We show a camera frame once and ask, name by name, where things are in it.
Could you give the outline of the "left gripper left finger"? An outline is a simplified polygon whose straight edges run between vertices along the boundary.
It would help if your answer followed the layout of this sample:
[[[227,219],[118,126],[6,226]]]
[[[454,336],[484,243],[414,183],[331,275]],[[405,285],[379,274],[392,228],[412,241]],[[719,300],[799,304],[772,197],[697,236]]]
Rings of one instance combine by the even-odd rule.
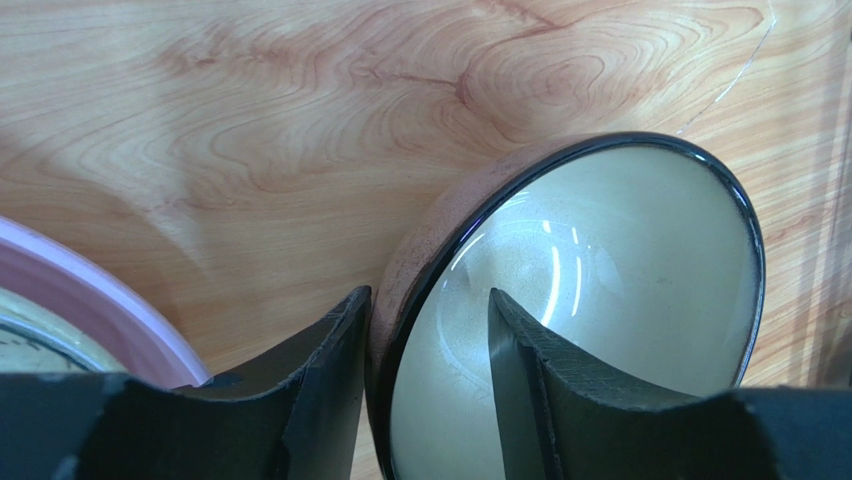
[[[5,479],[346,479],[371,290],[199,387],[127,373],[1,378]]]

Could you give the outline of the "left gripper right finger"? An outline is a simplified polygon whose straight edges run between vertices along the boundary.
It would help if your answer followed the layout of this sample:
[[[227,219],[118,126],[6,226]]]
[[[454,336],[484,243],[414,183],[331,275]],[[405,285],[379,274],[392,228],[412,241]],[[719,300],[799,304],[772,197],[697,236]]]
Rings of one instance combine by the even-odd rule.
[[[489,296],[494,401],[509,479],[847,479],[849,389],[693,397],[641,380]]]

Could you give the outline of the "brown speckled bowl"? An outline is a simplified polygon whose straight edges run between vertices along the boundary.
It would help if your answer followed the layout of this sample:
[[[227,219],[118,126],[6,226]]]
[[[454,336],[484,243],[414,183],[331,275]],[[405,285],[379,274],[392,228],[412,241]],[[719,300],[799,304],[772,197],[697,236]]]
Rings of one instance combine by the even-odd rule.
[[[738,385],[765,249],[734,174],[681,138],[520,148],[447,190],[400,243],[369,326],[369,419],[387,479],[500,479],[489,296],[597,358],[694,396]]]

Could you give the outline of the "cream patterned plate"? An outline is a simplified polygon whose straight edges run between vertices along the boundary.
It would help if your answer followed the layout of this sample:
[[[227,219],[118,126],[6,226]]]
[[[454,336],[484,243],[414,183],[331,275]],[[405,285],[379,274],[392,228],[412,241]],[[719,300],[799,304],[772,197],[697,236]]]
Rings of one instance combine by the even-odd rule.
[[[84,373],[127,369],[111,353],[52,311],[1,291],[1,372]]]

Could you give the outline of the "pink plate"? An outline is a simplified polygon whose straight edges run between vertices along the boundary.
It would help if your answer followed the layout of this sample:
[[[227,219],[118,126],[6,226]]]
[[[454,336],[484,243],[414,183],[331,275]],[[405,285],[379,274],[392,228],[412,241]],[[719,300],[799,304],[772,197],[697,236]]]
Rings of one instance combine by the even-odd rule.
[[[32,229],[1,219],[1,287],[87,334],[130,373],[159,386],[200,386],[211,374],[184,337],[113,275]]]

